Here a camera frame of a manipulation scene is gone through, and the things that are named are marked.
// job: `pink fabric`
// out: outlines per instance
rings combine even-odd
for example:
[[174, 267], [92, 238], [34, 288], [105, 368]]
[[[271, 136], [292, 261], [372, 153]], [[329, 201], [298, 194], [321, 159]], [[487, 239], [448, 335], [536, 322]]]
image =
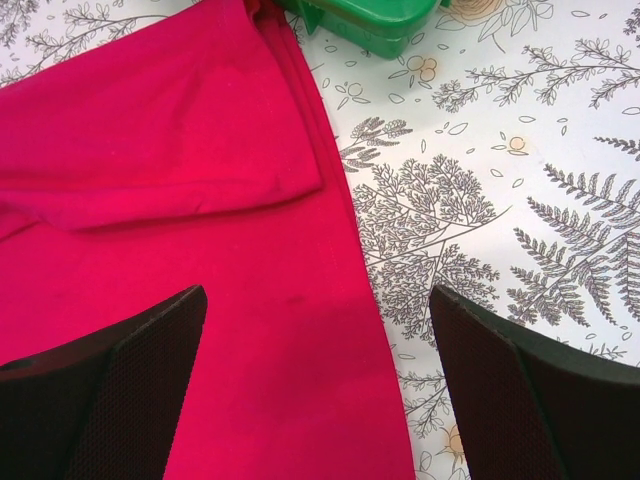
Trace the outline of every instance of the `pink fabric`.
[[413, 479], [321, 100], [251, 1], [0, 90], [0, 363], [202, 284], [166, 479]]

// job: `folded fabric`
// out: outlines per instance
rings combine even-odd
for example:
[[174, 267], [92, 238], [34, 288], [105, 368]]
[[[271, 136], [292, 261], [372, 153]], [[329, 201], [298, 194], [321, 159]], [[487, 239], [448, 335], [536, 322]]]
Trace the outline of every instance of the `folded fabric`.
[[203, 0], [0, 90], [0, 142], [0, 364], [202, 284], [166, 479], [414, 478], [340, 158], [280, 10]]

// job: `floral tablecloth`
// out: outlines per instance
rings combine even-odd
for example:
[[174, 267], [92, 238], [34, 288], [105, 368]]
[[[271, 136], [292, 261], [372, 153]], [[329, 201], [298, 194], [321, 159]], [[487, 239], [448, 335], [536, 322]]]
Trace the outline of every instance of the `floral tablecloth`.
[[[0, 0], [0, 87], [189, 5]], [[434, 283], [640, 363], [640, 4], [453, 0], [393, 61], [290, 23], [352, 188], [417, 478], [467, 479]]]

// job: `botanical pattern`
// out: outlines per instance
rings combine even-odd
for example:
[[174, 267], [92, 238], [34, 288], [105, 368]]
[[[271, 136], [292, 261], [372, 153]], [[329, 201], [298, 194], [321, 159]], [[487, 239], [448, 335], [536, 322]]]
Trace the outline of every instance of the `botanical pattern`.
[[396, 172], [372, 167], [374, 184], [354, 189], [369, 275], [383, 317], [411, 339], [435, 345], [428, 297], [443, 283], [486, 308], [498, 298], [499, 273], [464, 253], [455, 239], [495, 221], [473, 172], [444, 155], [405, 161]]
[[0, 3], [0, 44], [9, 48], [20, 31], [31, 25], [31, 14], [40, 6], [38, 0], [4, 0]]
[[340, 150], [344, 170], [355, 173], [360, 168], [373, 167], [371, 160], [380, 156], [379, 147], [398, 145], [400, 142], [396, 138], [413, 132], [406, 127], [407, 122], [404, 120], [387, 123], [380, 117], [369, 117], [359, 123], [351, 132], [351, 145]]
[[640, 140], [622, 140], [619, 138], [594, 137], [595, 140], [608, 143], [616, 148], [621, 149], [628, 155], [634, 155], [636, 162], [640, 162]]
[[[0, 0], [0, 87], [194, 2]], [[640, 365], [640, 3], [451, 0], [394, 61], [288, 21], [349, 175], [416, 478], [469, 480], [434, 283]]]
[[640, 190], [636, 179], [616, 186], [616, 175], [600, 181], [599, 174], [565, 174], [547, 164], [551, 182], [581, 200], [586, 213], [540, 203], [529, 197], [536, 215], [557, 232], [553, 243], [529, 236], [516, 228], [522, 248], [539, 270], [511, 267], [525, 289], [507, 290], [514, 301], [510, 319], [525, 324], [543, 318], [552, 325], [563, 316], [589, 326], [584, 316], [586, 298], [611, 323], [616, 319], [609, 300], [614, 285], [629, 314], [640, 320]]
[[561, 88], [569, 87], [580, 81], [606, 76], [599, 87], [592, 89], [589, 106], [598, 108], [602, 101], [609, 101], [613, 95], [627, 87], [637, 88], [640, 85], [640, 68], [629, 63], [631, 51], [617, 45], [609, 50], [609, 40], [577, 40], [575, 55], [570, 59], [560, 60], [553, 53], [553, 47], [525, 46], [523, 53], [529, 56], [529, 63], [536, 65], [528, 72], [514, 71], [507, 73], [505, 67], [467, 70], [467, 78], [474, 83], [472, 87], [462, 87], [458, 80], [444, 83], [433, 95], [438, 108], [455, 113], [467, 103], [478, 99], [479, 93], [496, 92], [493, 101], [499, 106], [516, 103], [523, 91], [535, 86], [538, 77], [544, 79], [541, 88], [534, 89], [536, 100], [553, 105]]
[[[17, 12], [15, 18], [19, 20], [8, 23], [5, 27], [7, 33], [2, 38], [5, 40], [6, 46], [15, 42], [17, 34], [15, 26], [18, 25], [16, 22], [26, 28], [29, 25], [29, 13], [34, 12], [38, 5], [35, 0], [26, 0], [26, 2], [16, 0], [13, 3], [22, 5], [22, 7], [14, 8]], [[114, 5], [122, 6], [121, 0], [115, 0]], [[1, 12], [2, 6], [0, 5], [0, 22], [2, 21]], [[91, 46], [102, 45], [128, 35], [140, 27], [138, 25], [140, 21], [157, 21], [166, 17], [165, 15], [138, 15], [113, 18], [109, 5], [98, 3], [92, 7], [88, 2], [67, 9], [62, 15], [67, 25], [65, 35], [53, 36], [46, 28], [33, 35], [28, 35], [26, 37], [27, 45], [40, 54], [40, 60], [33, 65], [27, 65], [25, 69], [14, 67], [0, 73], [0, 87], [38, 73], [47, 66], [68, 60], [85, 52]]]
[[491, 38], [504, 53], [496, 40], [496, 34], [508, 30], [513, 37], [531, 25], [538, 29], [541, 19], [553, 16], [553, 5], [548, 0], [451, 0], [446, 13], [440, 18], [436, 28], [440, 30], [462, 30], [478, 27], [478, 42]]

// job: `green plastic container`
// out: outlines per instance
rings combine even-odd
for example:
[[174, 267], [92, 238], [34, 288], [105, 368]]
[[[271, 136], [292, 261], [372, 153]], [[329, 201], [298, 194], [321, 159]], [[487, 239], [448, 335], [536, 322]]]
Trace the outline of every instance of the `green plastic container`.
[[324, 27], [383, 58], [395, 58], [438, 5], [450, 0], [276, 0], [312, 34]]

